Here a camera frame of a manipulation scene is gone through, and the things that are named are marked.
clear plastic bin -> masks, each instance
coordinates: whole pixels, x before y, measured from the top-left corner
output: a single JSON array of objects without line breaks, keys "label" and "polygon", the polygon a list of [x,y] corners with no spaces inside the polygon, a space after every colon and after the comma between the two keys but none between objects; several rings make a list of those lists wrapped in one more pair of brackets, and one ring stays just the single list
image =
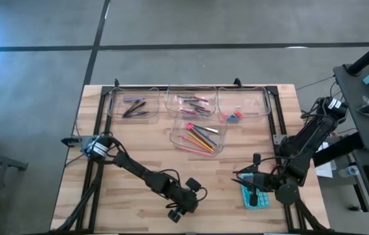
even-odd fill
[{"label": "clear plastic bin", "polygon": [[[113,120],[119,123],[130,124],[146,124],[156,123],[158,121],[158,110],[160,108],[160,91],[152,87],[150,89],[122,89],[115,87],[111,92],[115,92],[115,101],[113,103],[112,112],[110,106],[108,113]],[[134,105],[145,104],[129,115],[125,116],[126,112]]]},{"label": "clear plastic bin", "polygon": [[268,91],[264,87],[218,89],[218,109],[220,119],[223,116],[241,113],[242,118],[257,118],[266,116],[271,111]]},{"label": "clear plastic bin", "polygon": [[[218,134],[215,134],[209,131],[196,128],[198,131],[202,132],[205,136],[207,136],[209,139],[211,139],[216,144],[214,145],[210,142],[210,144],[214,146],[213,152],[207,151],[205,148],[200,147],[201,146],[200,142],[195,140],[188,133],[189,130],[186,128],[186,126],[189,123],[200,126],[200,127],[207,127],[207,128],[215,129],[218,131]],[[178,113],[176,115],[173,127],[171,128],[170,141],[175,145],[176,148],[179,148],[185,151],[186,151],[186,148],[189,148],[189,149],[193,149],[196,151],[202,151],[204,153],[210,153],[210,155],[213,156],[213,155],[220,153],[224,149],[226,131],[227,131],[227,124],[221,123],[215,118],[206,118],[203,116],[189,116],[187,114]],[[183,136],[199,144],[198,145],[194,144],[184,139]]]},{"label": "clear plastic bin", "polygon": [[181,110],[193,110],[195,114],[200,115],[195,107],[190,103],[202,106],[210,112],[204,113],[211,116],[216,111],[216,93],[217,90],[213,86],[173,86],[170,85],[166,93],[166,109],[169,115],[175,118],[176,114]]}]

gray floor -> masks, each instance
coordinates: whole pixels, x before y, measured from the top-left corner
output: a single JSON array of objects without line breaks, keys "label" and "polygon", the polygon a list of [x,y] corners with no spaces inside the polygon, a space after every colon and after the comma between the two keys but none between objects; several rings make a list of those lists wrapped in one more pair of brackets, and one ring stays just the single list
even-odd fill
[{"label": "gray floor", "polygon": [[[91,46],[103,0],[0,0],[0,46]],[[369,42],[369,0],[113,0],[101,45]],[[99,52],[91,84],[295,84],[332,76],[369,48]],[[0,153],[29,162],[10,170],[0,198],[0,234],[48,230],[91,55],[0,52]],[[302,109],[333,79],[298,92]],[[353,127],[351,118],[338,128]],[[322,187],[331,227],[369,234],[369,213],[349,186]]]}]

white paper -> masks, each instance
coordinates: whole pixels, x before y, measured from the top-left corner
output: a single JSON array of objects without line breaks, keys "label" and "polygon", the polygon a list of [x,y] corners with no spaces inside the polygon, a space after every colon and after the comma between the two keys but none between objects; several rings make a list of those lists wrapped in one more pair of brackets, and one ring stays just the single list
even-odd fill
[{"label": "white paper", "polygon": [[[317,149],[317,152],[325,149],[329,147],[328,142],[324,142],[322,143],[322,145],[320,145],[320,147]],[[331,169],[331,163],[325,163],[319,167],[315,168],[316,170],[316,174],[318,176],[323,176],[323,177],[328,177],[328,178],[332,178],[332,169]]]}]

wooden table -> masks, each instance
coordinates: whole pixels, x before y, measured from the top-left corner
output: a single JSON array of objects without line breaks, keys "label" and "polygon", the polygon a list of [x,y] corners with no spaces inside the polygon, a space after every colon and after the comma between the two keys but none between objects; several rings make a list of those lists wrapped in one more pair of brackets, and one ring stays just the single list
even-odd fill
[{"label": "wooden table", "polygon": [[[93,133],[101,88],[102,86],[85,86],[77,120],[80,135]],[[303,122],[300,119],[301,111],[295,86],[278,85],[278,91],[288,134],[296,134]],[[200,202],[195,213],[182,216],[176,224],[167,218],[170,209],[165,209],[165,205],[171,201],[151,192],[142,180],[126,170],[107,165],[104,168],[95,232],[287,232],[283,205],[274,198],[274,193],[269,193],[269,208],[246,210],[241,186],[231,181],[234,178],[232,171],[251,164],[253,153],[260,153],[262,158],[273,157],[267,116],[229,125],[224,150],[216,157],[196,155],[175,149],[170,142],[173,119],[164,107],[164,92],[160,93],[160,115],[157,123],[124,124],[113,121],[111,132],[124,144],[133,159],[150,170],[174,168],[180,173],[182,181],[193,177],[209,190],[209,194]],[[278,123],[276,115],[274,118],[275,123]],[[79,153],[79,149],[70,149],[67,160],[77,157]],[[58,227],[78,203],[86,164],[86,158],[81,158],[65,169],[52,228]],[[274,165],[274,160],[265,161],[260,164],[259,169],[269,172]],[[306,183],[301,188],[301,197],[318,221],[329,227],[313,161],[310,166]],[[294,208],[292,214],[297,227]],[[88,215],[86,211],[85,219],[89,219]]]}]

black table leg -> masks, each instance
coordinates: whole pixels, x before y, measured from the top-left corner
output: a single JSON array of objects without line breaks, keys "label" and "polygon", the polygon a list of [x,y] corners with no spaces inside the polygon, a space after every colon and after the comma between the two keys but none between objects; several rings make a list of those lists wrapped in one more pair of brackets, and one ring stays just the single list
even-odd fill
[{"label": "black table leg", "polygon": [[360,135],[356,132],[317,152],[314,155],[315,167],[328,163],[339,156],[351,153],[354,149],[362,149],[363,147]]}]

